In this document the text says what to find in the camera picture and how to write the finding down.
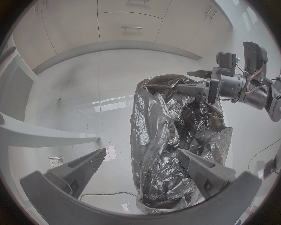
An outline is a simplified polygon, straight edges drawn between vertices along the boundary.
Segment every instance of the cabinet door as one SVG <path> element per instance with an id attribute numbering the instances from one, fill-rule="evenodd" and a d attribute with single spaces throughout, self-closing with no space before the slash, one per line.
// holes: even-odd
<path id="1" fill-rule="evenodd" d="M 20 55 L 31 69 L 56 55 L 48 38 L 41 14 L 41 1 L 33 5 L 13 30 Z"/>
<path id="2" fill-rule="evenodd" d="M 164 18 L 171 0 L 98 0 L 98 13 L 135 12 Z"/>
<path id="3" fill-rule="evenodd" d="M 140 40 L 155 42 L 162 19 L 131 12 L 99 13 L 101 41 Z"/>
<path id="4" fill-rule="evenodd" d="M 214 7 L 188 43 L 186 50 L 204 57 L 231 24 L 218 6 Z"/>
<path id="5" fill-rule="evenodd" d="M 57 54 L 99 42 L 97 0 L 42 0 L 42 16 Z"/>
<path id="6" fill-rule="evenodd" d="M 172 0 L 156 42 L 184 49 L 212 5 L 214 2 L 209 0 Z"/>

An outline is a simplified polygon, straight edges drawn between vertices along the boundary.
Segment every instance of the silver baseboard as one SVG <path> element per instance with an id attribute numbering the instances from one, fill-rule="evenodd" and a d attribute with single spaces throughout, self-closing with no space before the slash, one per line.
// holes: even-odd
<path id="1" fill-rule="evenodd" d="M 186 50 L 164 45 L 164 44 L 154 43 L 154 42 L 135 41 L 135 40 L 104 41 L 104 42 L 82 45 L 77 48 L 73 48 L 65 52 L 62 52 L 46 60 L 45 62 L 37 66 L 33 71 L 35 72 L 35 74 L 39 74 L 45 69 L 59 62 L 67 60 L 69 58 L 73 58 L 79 55 L 83 55 L 95 51 L 103 51 L 103 50 L 111 50 L 111 49 L 145 49 L 145 50 L 162 51 L 162 52 L 172 53 L 176 55 L 181 55 L 194 60 L 198 60 L 202 58 Z"/>

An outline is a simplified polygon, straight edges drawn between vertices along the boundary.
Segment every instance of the logo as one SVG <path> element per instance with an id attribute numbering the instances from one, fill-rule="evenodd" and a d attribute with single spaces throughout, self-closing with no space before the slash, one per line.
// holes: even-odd
<path id="1" fill-rule="evenodd" d="M 233 225 L 240 225 L 241 224 L 241 220 L 237 220 Z"/>
<path id="2" fill-rule="evenodd" d="M 280 116 L 281 114 L 281 107 L 277 110 L 277 116 Z"/>

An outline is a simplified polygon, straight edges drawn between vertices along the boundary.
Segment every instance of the robotic arm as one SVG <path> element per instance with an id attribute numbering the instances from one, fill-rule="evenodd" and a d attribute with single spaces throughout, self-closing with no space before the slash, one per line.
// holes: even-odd
<path id="1" fill-rule="evenodd" d="M 219 52 L 219 67 L 213 70 L 187 72 L 187 75 L 207 79 L 205 84 L 178 84 L 175 90 L 214 104 L 219 96 L 232 103 L 241 102 L 259 110 L 265 108 L 274 122 L 281 119 L 281 77 L 276 81 L 266 77 L 267 52 L 258 44 L 244 42 L 245 70 L 236 74 L 236 54 Z"/>

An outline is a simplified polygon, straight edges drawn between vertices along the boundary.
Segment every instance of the metal handle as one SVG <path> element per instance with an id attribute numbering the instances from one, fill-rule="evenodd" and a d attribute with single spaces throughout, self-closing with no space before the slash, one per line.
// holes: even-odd
<path id="1" fill-rule="evenodd" d="M 122 26 L 121 28 L 132 28 L 132 29 L 142 29 L 142 27 L 138 27 L 138 26 Z"/>
<path id="2" fill-rule="evenodd" d="M 206 15 L 209 15 L 209 13 L 211 12 L 212 8 L 214 7 L 214 5 L 212 5 L 212 7 L 210 8 L 210 10 L 207 12 Z"/>
<path id="3" fill-rule="evenodd" d="M 215 14 L 212 16 L 211 20 L 214 18 L 214 16 L 217 14 L 218 11 L 219 11 L 219 10 L 217 10 L 217 11 L 215 12 Z"/>

